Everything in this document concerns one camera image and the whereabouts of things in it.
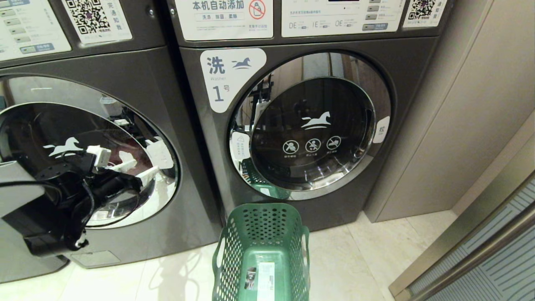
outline washing machine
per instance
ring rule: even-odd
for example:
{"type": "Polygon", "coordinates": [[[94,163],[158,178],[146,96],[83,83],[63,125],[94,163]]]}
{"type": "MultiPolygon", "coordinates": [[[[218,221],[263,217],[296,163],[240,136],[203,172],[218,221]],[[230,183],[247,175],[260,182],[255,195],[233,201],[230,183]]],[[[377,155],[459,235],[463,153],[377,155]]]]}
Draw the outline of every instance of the washing machine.
{"type": "MultiPolygon", "coordinates": [[[[189,250],[216,242],[221,231],[156,5],[0,3],[1,161],[17,161],[39,180],[59,163],[81,168],[79,151],[100,146],[110,150],[105,168],[145,175],[139,193],[106,195],[86,221],[89,245],[65,254],[86,268],[189,250]]],[[[66,191],[65,198],[83,193],[66,191]]],[[[28,233],[16,217],[4,220],[22,242],[28,233]]],[[[4,248],[1,256],[9,256],[4,248]]]]}
{"type": "Polygon", "coordinates": [[[226,214],[355,221],[453,2],[168,0],[226,214]]]}

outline basket handle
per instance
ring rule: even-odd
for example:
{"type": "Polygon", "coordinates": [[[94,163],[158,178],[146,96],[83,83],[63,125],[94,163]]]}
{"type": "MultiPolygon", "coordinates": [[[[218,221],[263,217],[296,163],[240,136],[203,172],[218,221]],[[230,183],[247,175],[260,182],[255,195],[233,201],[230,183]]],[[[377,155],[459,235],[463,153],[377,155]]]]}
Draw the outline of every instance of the basket handle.
{"type": "Polygon", "coordinates": [[[308,237],[310,236],[310,230],[308,229],[307,226],[303,226],[303,234],[304,234],[304,240],[305,240],[305,246],[307,248],[307,275],[309,275],[309,281],[308,281],[308,286],[310,286],[310,251],[309,251],[309,248],[308,248],[308,237]]]}
{"type": "Polygon", "coordinates": [[[219,237],[219,242],[217,243],[216,251],[213,253],[213,256],[212,256],[212,269],[213,269],[213,274],[214,275],[217,275],[217,269],[218,269],[218,267],[217,267],[217,256],[219,255],[219,249],[221,248],[221,241],[223,240],[223,238],[225,238],[224,232],[221,233],[221,236],[219,237]]]}

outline control panel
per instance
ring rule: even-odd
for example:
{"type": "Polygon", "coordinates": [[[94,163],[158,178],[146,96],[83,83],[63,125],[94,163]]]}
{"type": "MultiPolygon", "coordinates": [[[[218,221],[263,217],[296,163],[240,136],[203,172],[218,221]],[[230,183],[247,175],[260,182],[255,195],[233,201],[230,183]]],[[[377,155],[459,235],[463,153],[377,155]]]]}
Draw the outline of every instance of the control panel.
{"type": "Polygon", "coordinates": [[[398,30],[406,0],[284,0],[282,36],[398,30]]]}

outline round door window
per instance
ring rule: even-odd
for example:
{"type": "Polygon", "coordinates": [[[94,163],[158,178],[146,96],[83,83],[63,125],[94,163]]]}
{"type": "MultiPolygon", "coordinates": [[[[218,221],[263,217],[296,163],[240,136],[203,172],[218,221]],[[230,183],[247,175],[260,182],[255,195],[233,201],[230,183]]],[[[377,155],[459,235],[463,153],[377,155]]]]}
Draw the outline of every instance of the round door window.
{"type": "MultiPolygon", "coordinates": [[[[0,81],[0,159],[18,161],[38,178],[59,163],[83,164],[78,151],[111,151],[106,169],[138,176],[150,173],[141,193],[106,196],[88,226],[133,224],[161,210],[174,195],[177,158],[155,126],[118,100],[92,88],[46,77],[0,81]],[[150,172],[154,166],[159,169],[150,172]]],[[[69,191],[76,198],[77,191],[69,191]]]]}
{"type": "Polygon", "coordinates": [[[386,85],[370,65],[339,53],[304,56],[272,71],[244,99],[231,124],[231,157],[266,195],[321,196],[371,162],[377,122],[389,113],[386,85]]]}

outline qr code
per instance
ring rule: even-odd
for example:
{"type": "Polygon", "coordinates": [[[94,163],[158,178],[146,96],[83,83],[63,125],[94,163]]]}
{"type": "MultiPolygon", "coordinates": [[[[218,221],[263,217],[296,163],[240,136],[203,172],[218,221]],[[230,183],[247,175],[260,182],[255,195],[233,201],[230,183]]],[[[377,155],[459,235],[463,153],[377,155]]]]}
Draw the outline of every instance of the qr code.
{"type": "Polygon", "coordinates": [[[429,19],[436,3],[435,0],[414,0],[412,6],[409,7],[409,20],[429,19]]]}
{"type": "Polygon", "coordinates": [[[101,0],[67,0],[66,2],[80,34],[111,31],[101,0]]]}

